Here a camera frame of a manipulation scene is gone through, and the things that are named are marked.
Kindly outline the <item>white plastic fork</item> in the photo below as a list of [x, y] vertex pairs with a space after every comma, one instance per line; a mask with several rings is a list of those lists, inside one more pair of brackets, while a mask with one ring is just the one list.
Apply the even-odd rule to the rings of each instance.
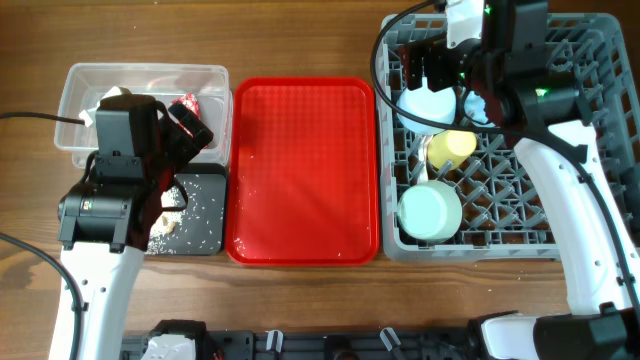
[[416, 179], [417, 184], [425, 183], [428, 181], [428, 156], [427, 150], [429, 143], [431, 142], [433, 136], [432, 135], [424, 135], [421, 138], [421, 143], [418, 148], [417, 156], [419, 160], [420, 170], [418, 172], [418, 176]]

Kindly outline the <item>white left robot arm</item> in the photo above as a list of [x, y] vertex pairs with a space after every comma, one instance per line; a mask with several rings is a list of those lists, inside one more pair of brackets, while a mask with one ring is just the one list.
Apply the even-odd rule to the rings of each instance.
[[148, 95], [119, 95], [96, 113], [98, 149], [58, 207], [60, 261], [69, 274], [49, 356], [116, 359], [133, 285], [150, 231], [165, 212], [161, 197], [212, 134], [174, 122]]

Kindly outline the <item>light blue small bowl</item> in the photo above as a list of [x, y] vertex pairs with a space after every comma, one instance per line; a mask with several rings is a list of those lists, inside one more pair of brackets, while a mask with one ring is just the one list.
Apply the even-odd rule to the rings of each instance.
[[422, 87], [413, 91], [405, 89], [396, 106], [414, 116], [452, 125], [456, 115], [456, 102], [456, 93], [452, 87], [432, 92], [427, 78], [422, 77]]

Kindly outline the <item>yellow cup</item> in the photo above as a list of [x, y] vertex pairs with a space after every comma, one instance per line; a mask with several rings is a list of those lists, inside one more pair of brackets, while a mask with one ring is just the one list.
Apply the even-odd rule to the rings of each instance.
[[427, 158], [436, 169], [450, 161], [451, 169], [458, 168], [477, 147], [476, 135], [472, 132], [446, 130], [435, 135], [427, 146]]

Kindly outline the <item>red strawberry cake wrapper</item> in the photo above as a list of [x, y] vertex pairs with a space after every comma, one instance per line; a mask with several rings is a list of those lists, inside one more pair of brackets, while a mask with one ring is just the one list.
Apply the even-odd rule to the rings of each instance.
[[200, 120], [199, 104], [192, 93], [185, 94], [172, 101], [169, 113], [176, 119], [179, 126], [194, 137], [195, 121]]

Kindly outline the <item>white napkin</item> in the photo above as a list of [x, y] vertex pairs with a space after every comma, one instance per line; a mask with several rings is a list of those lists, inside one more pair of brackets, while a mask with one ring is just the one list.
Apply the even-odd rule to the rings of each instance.
[[120, 96], [123, 94], [130, 94], [131, 91], [124, 87], [114, 86], [110, 88], [105, 95], [96, 103], [96, 106], [90, 109], [82, 110], [79, 113], [79, 119], [84, 122], [84, 126], [90, 128], [94, 125], [96, 121], [96, 112], [101, 105], [101, 101], [107, 98]]

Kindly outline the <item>green bowl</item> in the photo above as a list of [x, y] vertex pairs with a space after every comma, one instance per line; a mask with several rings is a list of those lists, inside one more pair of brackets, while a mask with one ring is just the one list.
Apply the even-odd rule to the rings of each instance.
[[453, 237], [462, 223], [462, 204], [455, 190], [436, 180], [416, 184], [398, 202], [401, 228], [416, 240], [442, 243]]

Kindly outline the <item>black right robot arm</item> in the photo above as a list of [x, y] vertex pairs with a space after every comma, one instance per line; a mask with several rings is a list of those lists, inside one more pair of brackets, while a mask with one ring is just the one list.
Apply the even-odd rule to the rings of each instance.
[[601, 166], [581, 79], [558, 70], [544, 1], [442, 1], [445, 29], [397, 53], [409, 89], [462, 86], [489, 132], [514, 139], [559, 249], [565, 315], [498, 313], [470, 323], [479, 359], [635, 359], [639, 256]]

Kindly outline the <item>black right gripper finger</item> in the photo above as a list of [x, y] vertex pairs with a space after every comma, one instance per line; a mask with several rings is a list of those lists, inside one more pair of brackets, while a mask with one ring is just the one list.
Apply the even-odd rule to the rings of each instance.
[[459, 48], [448, 48], [444, 43], [429, 45], [424, 58], [424, 72], [432, 92], [455, 86], [460, 68], [465, 60], [465, 52]]
[[411, 42], [399, 48], [399, 57], [408, 90], [413, 91], [422, 87], [424, 54], [423, 42]]

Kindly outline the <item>light blue plate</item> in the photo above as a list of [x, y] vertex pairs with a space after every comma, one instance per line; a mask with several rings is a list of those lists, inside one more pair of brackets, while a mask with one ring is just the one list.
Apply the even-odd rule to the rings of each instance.
[[485, 112], [485, 101], [474, 91], [470, 91], [464, 100], [464, 112], [472, 124], [478, 127], [494, 127]]

